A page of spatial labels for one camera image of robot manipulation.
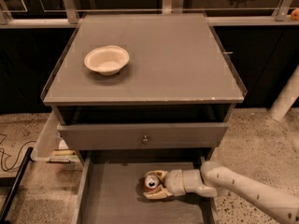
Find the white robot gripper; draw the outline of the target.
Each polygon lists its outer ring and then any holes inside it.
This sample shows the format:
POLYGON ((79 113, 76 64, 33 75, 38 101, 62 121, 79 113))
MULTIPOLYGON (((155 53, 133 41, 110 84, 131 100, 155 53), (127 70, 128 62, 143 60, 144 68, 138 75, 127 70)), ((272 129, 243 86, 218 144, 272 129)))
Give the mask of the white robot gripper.
POLYGON ((143 195, 149 200, 161 200, 186 193, 202 194, 203 182, 199 170, 164 170, 149 171, 145 174, 147 182, 164 181, 164 185, 155 188, 144 187, 143 195))

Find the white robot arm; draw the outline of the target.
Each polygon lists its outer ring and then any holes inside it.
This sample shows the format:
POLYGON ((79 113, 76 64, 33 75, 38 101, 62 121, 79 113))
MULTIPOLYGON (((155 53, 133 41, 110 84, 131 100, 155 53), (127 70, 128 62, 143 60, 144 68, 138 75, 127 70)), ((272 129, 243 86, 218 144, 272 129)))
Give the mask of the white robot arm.
POLYGON ((241 125, 229 132, 227 140, 235 144, 235 149, 228 149, 222 159, 230 162, 230 167, 204 161, 198 169, 150 171, 144 178, 144 196, 149 200, 162 200, 194 193, 214 198, 228 189, 280 224, 299 224, 298 197, 242 175, 252 169, 270 168, 272 154, 276 155, 275 166, 283 166, 285 148, 276 143, 257 144, 254 136, 265 123, 260 118, 255 121, 256 124, 250 128, 241 125))

